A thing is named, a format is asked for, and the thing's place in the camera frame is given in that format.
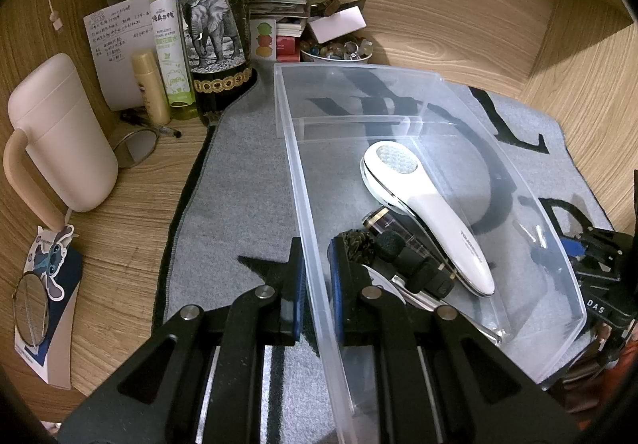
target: white handheld device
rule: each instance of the white handheld device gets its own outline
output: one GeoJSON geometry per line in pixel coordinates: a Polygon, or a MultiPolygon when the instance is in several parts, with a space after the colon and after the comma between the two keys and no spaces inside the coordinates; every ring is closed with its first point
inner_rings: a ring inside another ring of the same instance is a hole
{"type": "Polygon", "coordinates": [[[427,225],[470,291],[478,296],[494,294],[494,279],[479,243],[412,151],[394,141],[379,141],[366,150],[360,168],[366,187],[379,202],[427,225]]]}

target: transparent plastic bin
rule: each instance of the transparent plastic bin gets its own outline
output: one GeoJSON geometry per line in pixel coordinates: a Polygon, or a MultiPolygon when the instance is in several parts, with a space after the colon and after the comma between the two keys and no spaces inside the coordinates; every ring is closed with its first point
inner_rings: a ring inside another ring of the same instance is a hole
{"type": "Polygon", "coordinates": [[[393,139],[423,163],[470,227],[496,293],[457,283],[446,297],[493,330],[503,352],[537,382],[583,328],[585,305],[545,211],[511,161],[437,74],[362,64],[275,64],[278,135],[285,138],[317,341],[341,443],[376,441],[370,347],[340,347],[328,291],[332,237],[362,228],[379,206],[359,161],[393,139]]]}

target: black microphone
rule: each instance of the black microphone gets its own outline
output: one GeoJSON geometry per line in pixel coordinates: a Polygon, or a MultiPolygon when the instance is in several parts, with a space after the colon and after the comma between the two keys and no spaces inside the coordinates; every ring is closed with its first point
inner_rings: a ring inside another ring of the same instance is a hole
{"type": "Polygon", "coordinates": [[[396,268],[406,278],[406,289],[410,293],[425,290],[436,298],[446,297],[454,287],[454,277],[445,265],[433,256],[422,257],[406,246],[403,237],[387,230],[377,235],[374,251],[383,261],[396,268]]]}

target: small box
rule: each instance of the small box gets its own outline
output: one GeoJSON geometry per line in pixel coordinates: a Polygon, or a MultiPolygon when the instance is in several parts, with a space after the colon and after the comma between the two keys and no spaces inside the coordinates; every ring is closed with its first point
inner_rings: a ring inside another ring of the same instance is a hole
{"type": "Polygon", "coordinates": [[[366,21],[358,6],[346,8],[336,12],[328,18],[315,19],[308,23],[319,44],[336,39],[341,35],[350,34],[355,30],[366,27],[366,21]]]}
{"type": "Polygon", "coordinates": [[[299,49],[299,39],[295,39],[295,51],[290,55],[280,54],[277,51],[277,62],[301,62],[301,50],[299,49]]]}
{"type": "Polygon", "coordinates": [[[277,36],[277,57],[295,54],[295,38],[288,35],[277,36]]]}

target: black glass bottle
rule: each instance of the black glass bottle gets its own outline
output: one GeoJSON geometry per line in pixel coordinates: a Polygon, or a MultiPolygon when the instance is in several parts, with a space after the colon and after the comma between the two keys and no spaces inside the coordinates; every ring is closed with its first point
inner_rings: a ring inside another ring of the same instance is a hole
{"type": "Polygon", "coordinates": [[[227,107],[254,80],[248,0],[179,0],[200,118],[227,107]]]}

